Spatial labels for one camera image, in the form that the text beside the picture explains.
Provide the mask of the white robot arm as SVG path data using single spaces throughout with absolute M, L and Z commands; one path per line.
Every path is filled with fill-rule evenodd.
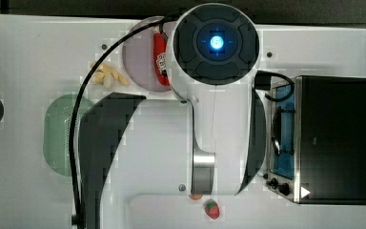
M 86 229 L 131 229 L 140 195 L 236 195 L 253 178 L 259 36 L 225 4 L 180 16 L 166 49 L 174 98 L 112 93 L 80 121 Z

